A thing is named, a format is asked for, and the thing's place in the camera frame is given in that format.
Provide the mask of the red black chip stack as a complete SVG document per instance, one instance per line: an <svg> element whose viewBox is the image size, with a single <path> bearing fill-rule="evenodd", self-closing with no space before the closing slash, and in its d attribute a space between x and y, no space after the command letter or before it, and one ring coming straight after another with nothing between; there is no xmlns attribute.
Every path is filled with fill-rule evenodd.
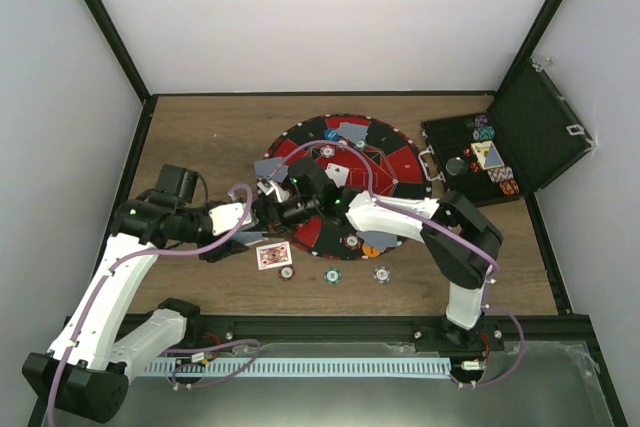
<svg viewBox="0 0 640 427"><path fill-rule="evenodd" d="M295 272L291 266L284 266L279 270L279 277L282 280L291 280Z"/></svg>

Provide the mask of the blue round blind button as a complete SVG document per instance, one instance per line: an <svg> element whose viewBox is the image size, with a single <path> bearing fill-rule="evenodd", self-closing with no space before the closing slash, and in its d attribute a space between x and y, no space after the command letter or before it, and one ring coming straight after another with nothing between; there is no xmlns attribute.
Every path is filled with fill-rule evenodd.
<svg viewBox="0 0 640 427"><path fill-rule="evenodd" d="M328 128L324 132L324 137L328 141L337 142L340 139L340 135L336 129Z"/></svg>

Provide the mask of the green blue chip stack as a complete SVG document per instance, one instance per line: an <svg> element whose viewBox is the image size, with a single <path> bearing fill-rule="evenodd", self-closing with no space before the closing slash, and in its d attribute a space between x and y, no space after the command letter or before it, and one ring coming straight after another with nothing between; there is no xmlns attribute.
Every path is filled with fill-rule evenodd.
<svg viewBox="0 0 640 427"><path fill-rule="evenodd" d="M324 274L324 278L329 284L337 284L341 280L341 273L338 269L328 269Z"/></svg>

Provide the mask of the purple white chip stack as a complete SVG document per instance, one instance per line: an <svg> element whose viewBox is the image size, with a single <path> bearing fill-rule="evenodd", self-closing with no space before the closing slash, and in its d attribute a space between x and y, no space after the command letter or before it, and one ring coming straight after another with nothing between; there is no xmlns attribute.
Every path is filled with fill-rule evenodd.
<svg viewBox="0 0 640 427"><path fill-rule="evenodd" d="M387 283L391 278L391 273L384 267L379 267L374 270L374 278L378 283Z"/></svg>

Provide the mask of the grey playing card deck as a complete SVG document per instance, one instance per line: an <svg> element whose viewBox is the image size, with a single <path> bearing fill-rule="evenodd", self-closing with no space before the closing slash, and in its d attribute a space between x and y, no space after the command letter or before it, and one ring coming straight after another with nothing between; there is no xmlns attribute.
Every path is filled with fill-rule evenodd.
<svg viewBox="0 0 640 427"><path fill-rule="evenodd" d="M261 232L236 232L232 237L232 240L243 244L245 246L251 246L264 241L264 237Z"/></svg>

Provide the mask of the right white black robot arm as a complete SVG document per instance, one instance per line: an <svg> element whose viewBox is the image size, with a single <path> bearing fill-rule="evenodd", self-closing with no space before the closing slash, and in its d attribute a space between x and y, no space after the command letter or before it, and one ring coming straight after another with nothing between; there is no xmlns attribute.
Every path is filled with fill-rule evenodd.
<svg viewBox="0 0 640 427"><path fill-rule="evenodd" d="M468 349L480 337L488 285L500 272L502 234L459 193L440 199L380 196L373 191L371 166L365 169L366 184L351 187L338 185L312 158L296 160L274 183L279 224L297 226L318 216L340 227L424 244L449 282L443 337L455 349Z"/></svg>

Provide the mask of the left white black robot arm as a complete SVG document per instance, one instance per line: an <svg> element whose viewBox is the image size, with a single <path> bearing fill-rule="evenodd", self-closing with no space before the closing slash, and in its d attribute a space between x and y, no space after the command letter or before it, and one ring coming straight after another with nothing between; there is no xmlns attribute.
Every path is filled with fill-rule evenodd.
<svg viewBox="0 0 640 427"><path fill-rule="evenodd" d="M230 188L230 201L192 204L206 182L184 167L162 166L154 187L122 203L110 224L103 257L75 312L44 353L31 353L22 373L44 404L47 425L63 411L106 423L120 409L131 382L163 353L201 362L216 346L202 347L198 306L173 298L159 304L132 332L118 335L142 280L161 257L212 262L242 247L238 235L271 227L289 193L261 177L257 186Z"/></svg>

